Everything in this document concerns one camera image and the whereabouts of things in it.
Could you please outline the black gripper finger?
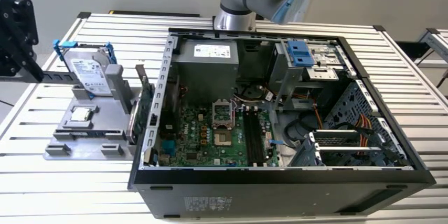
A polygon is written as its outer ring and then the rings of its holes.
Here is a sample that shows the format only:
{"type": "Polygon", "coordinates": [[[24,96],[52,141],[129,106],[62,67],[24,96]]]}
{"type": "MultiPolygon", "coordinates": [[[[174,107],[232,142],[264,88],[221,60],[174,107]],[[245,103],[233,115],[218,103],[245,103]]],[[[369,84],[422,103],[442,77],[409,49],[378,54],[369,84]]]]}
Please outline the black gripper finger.
{"type": "Polygon", "coordinates": [[[25,38],[10,35],[6,40],[6,78],[22,82],[41,82],[42,70],[36,63],[32,46],[25,38]]]}

